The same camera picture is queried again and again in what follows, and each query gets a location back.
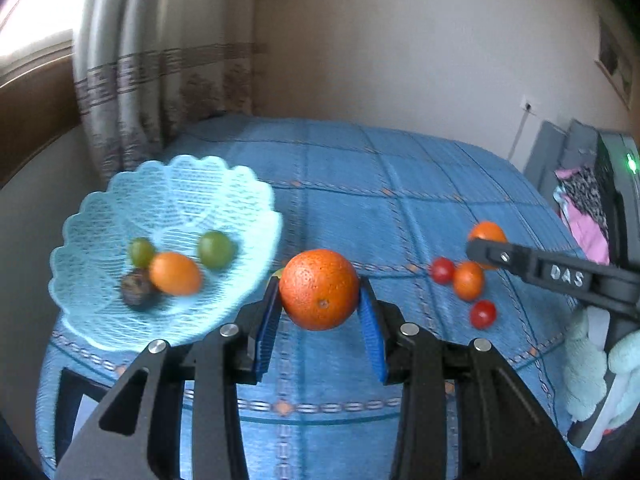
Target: silver screw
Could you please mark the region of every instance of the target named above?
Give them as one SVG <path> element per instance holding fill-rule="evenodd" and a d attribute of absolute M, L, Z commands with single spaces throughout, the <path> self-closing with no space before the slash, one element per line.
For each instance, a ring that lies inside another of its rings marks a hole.
<path fill-rule="evenodd" d="M 234 323 L 228 323 L 220 327 L 220 335 L 222 337 L 233 337 L 238 332 L 240 332 L 240 329 L 238 328 L 238 325 Z"/>
<path fill-rule="evenodd" d="M 479 337 L 474 341 L 474 347 L 479 352 L 488 352 L 491 350 L 491 343 L 482 337 Z"/>
<path fill-rule="evenodd" d="M 415 323 L 403 323 L 400 327 L 400 332 L 402 332 L 404 335 L 412 336 L 420 332 L 420 327 Z"/>
<path fill-rule="evenodd" d="M 166 341 L 162 339 L 156 339 L 155 341 L 152 341 L 151 343 L 149 343 L 149 346 L 147 348 L 149 348 L 149 351 L 152 354 L 159 354 L 160 352 L 163 352 L 164 349 L 166 348 Z"/>

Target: green tomato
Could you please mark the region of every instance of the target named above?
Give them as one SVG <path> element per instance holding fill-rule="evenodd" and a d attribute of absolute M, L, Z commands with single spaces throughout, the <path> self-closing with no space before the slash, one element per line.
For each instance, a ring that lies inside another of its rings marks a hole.
<path fill-rule="evenodd" d="M 226 269 L 236 257 L 238 248 L 224 233 L 209 231 L 198 240 L 198 257 L 211 270 Z"/>
<path fill-rule="evenodd" d="M 156 248 L 148 238 L 134 238 L 129 244 L 129 258 L 134 267 L 146 269 L 156 256 Z"/>

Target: bowl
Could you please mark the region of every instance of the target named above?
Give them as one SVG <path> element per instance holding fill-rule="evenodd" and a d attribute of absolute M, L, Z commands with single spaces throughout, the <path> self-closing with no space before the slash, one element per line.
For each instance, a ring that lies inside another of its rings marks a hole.
<path fill-rule="evenodd" d="M 63 227 L 64 245 L 50 257 L 49 293 L 62 321 L 96 348 L 140 352 L 157 338 L 172 345 L 207 333 L 242 305 L 262 281 L 276 252 L 282 219 L 273 190 L 244 166 L 215 156 L 145 162 L 113 177 L 106 192 L 89 194 Z M 212 272 L 196 256 L 198 238 L 225 232 L 238 245 L 228 269 Z M 192 296 L 161 295 L 146 312 L 129 308 L 120 279 L 133 269 L 130 240 L 149 238 L 158 251 L 190 256 L 203 272 Z"/>

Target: tablecloth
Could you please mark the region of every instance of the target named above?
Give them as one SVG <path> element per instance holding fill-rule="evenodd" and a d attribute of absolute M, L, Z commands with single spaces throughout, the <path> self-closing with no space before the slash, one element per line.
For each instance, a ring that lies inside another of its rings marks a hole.
<path fill-rule="evenodd" d="M 570 418 L 561 398 L 563 333 L 574 301 L 498 271 L 483 297 L 497 305 L 485 332 L 468 322 L 470 305 L 434 284 L 434 258 L 465 259 L 475 222 L 492 220 L 517 244 L 580 255 L 558 216 L 510 163 L 481 148 L 421 134 L 309 120 L 225 116 L 185 130 L 164 158 L 217 155 L 249 166 L 271 184 L 284 227 L 272 269 L 300 251 L 329 248 L 369 276 L 380 300 L 440 338 L 490 339 L 527 383 L 556 426 Z M 262 296 L 264 284 L 250 301 Z M 91 348 L 58 322 L 42 368 L 36 430 L 53 475 L 54 411 L 62 368 L 113 384 L 135 355 Z M 380 480 L 390 470 L 400 386 L 380 385 L 367 360 L 357 316 L 328 332 L 305 332 L 285 316 L 271 367 L 258 386 L 239 387 L 238 406 L 252 479 Z M 182 477 L 191 479 L 187 387 Z M 448 475 L 456 474 L 457 429 L 449 403 Z M 580 452 L 574 450 L 578 460 Z"/>

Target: black and white patterned fabric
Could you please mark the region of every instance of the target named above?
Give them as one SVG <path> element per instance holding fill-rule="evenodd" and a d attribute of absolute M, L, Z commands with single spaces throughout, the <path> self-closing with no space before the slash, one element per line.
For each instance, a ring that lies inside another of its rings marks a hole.
<path fill-rule="evenodd" d="M 609 240 L 607 218 L 602 209 L 600 189 L 593 168 L 580 168 L 576 173 L 561 179 L 566 195 L 583 215 L 589 215 L 599 225 L 605 239 Z"/>

